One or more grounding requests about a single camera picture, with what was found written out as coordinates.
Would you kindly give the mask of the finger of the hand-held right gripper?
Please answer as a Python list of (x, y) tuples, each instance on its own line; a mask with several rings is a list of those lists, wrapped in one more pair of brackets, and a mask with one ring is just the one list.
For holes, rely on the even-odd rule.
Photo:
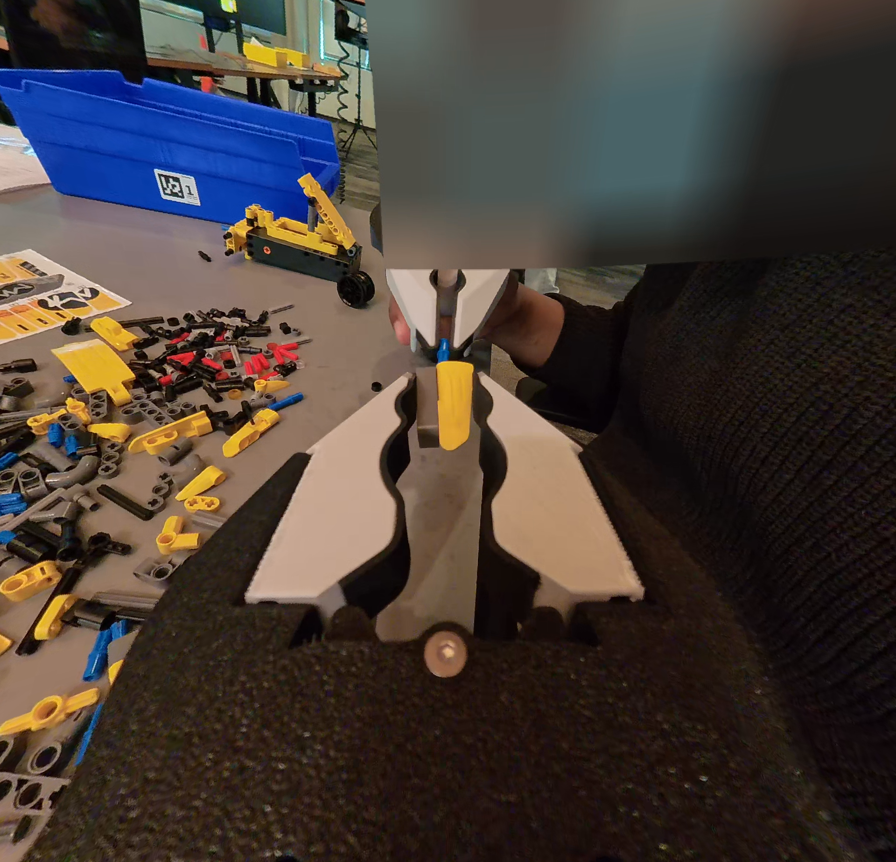
[(412, 350), (434, 350), (439, 344), (440, 308), (433, 271), (387, 269), (385, 272), (392, 299), (390, 318), (399, 342)]
[(511, 275), (509, 269), (463, 269), (454, 289), (451, 347), (465, 349), (481, 332), (501, 300)]

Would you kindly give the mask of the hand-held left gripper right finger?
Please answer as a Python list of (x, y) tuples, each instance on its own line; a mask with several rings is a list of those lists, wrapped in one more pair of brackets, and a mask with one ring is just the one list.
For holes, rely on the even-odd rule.
[(644, 599), (576, 442), (488, 375), (477, 381), (483, 539), (512, 605)]

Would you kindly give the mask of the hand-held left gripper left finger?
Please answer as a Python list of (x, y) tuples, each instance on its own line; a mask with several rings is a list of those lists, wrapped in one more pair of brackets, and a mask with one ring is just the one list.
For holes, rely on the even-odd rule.
[(247, 604), (384, 609), (398, 598), (410, 551), (397, 483), (416, 416), (416, 377), (407, 372), (308, 450)]

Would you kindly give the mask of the yellow curved slope piece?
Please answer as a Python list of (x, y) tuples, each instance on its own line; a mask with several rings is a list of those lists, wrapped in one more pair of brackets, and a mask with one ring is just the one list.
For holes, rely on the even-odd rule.
[(474, 367), (466, 361), (441, 361), (435, 371), (439, 445), (454, 451), (469, 439)]

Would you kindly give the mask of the grey building brick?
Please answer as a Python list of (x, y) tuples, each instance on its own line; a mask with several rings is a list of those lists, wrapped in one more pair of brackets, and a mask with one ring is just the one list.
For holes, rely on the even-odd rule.
[(438, 448), (440, 446), (440, 428), (438, 381), (435, 366), (417, 369), (416, 390), (416, 425), (419, 446), (422, 449)]

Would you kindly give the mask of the pile of toy building pieces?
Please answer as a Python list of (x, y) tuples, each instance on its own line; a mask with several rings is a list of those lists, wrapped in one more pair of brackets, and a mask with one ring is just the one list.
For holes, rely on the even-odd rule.
[(2, 860), (22, 860), (82, 763), (175, 574), (226, 519), (224, 456), (301, 401), (310, 336), (263, 311), (86, 323), (47, 404), (2, 397)]

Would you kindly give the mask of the person's right forearm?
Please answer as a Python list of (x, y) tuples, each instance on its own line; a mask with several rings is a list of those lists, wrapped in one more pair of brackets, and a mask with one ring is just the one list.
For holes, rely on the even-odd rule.
[(686, 398), (700, 383), (707, 339), (689, 292), (702, 288), (701, 264), (647, 267), (624, 301), (586, 306), (562, 295), (565, 322), (547, 362), (531, 375), (564, 390), (603, 428), (611, 416), (657, 445), (689, 429)]

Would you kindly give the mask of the person's right hand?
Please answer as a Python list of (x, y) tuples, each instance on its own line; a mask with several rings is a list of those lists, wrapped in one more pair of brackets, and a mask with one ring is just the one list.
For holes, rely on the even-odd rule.
[(479, 338), (491, 342), (521, 372), (531, 375), (553, 353), (565, 316), (559, 294), (537, 292), (511, 275)]

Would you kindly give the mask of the yellow toy vehicle build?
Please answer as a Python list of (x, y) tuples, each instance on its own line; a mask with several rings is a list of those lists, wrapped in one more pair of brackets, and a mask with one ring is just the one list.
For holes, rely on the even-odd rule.
[(226, 256), (338, 283), (362, 274), (362, 248), (330, 196), (313, 174), (297, 181), (308, 203), (308, 220), (278, 217), (260, 205), (223, 233)]

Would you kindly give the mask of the yellow tray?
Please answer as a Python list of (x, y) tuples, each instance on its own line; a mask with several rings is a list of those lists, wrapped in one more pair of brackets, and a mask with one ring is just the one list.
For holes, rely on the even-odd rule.
[(244, 42), (242, 55), (250, 62), (274, 69), (290, 67), (306, 70), (312, 66), (309, 55), (303, 51), (282, 47), (268, 47), (255, 39)]

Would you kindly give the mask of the wooden desk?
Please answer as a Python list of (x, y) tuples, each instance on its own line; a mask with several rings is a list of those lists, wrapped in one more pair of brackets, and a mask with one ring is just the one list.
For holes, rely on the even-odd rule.
[(273, 83), (284, 82), (290, 91), (305, 96), (309, 115), (316, 115), (319, 95), (338, 92), (342, 84), (340, 70), (325, 67), (321, 63), (309, 68), (297, 68), (289, 64), (276, 66), (253, 62), (225, 51), (212, 53), (163, 45), (159, 49), (148, 51), (147, 62), (153, 69), (170, 73), (183, 72), (196, 77), (245, 80), (249, 99), (268, 106), (273, 105)]

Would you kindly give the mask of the blue storage bin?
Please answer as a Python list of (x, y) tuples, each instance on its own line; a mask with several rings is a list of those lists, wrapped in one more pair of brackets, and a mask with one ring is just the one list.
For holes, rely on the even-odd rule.
[(302, 219), (298, 179), (341, 180), (325, 119), (101, 70), (2, 70), (2, 101), (54, 189), (231, 225), (253, 204)]

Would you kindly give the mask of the printed instruction sheet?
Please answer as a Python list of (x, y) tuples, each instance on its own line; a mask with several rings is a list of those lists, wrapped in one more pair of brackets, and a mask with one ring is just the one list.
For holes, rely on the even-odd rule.
[(130, 305), (97, 281), (35, 250), (1, 256), (2, 344), (60, 328), (73, 319), (88, 324)]

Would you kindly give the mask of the dark screen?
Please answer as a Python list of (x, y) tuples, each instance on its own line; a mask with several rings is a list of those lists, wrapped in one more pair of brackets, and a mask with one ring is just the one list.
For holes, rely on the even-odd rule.
[(13, 66), (112, 70), (141, 83), (148, 70), (140, 0), (1, 0)]

